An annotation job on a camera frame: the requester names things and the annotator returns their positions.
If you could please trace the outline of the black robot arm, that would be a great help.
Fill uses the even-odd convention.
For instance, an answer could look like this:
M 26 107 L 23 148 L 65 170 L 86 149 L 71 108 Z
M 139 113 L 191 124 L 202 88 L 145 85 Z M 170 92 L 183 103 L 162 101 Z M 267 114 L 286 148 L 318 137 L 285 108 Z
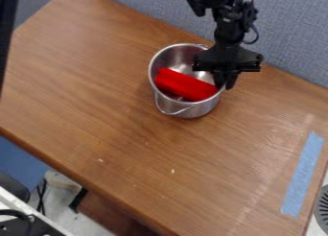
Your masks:
M 194 57 L 193 69 L 210 71 L 218 88 L 235 87 L 245 72 L 259 72 L 265 57 L 242 44 L 251 45 L 259 39 L 254 25 L 259 10 L 254 0 L 186 0 L 198 16 L 213 11 L 217 28 L 214 46 Z

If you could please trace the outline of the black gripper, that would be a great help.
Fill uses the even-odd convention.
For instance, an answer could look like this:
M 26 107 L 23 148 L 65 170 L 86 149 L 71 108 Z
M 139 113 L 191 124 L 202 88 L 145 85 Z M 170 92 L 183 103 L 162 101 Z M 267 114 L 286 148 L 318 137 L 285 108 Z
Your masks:
M 221 89 L 226 85 L 226 89 L 231 90 L 242 72 L 261 71 L 263 58 L 262 54 L 242 46 L 226 47 L 217 44 L 195 55 L 193 69 L 195 71 L 214 71 L 217 88 Z M 227 80 L 222 71 L 231 71 Z

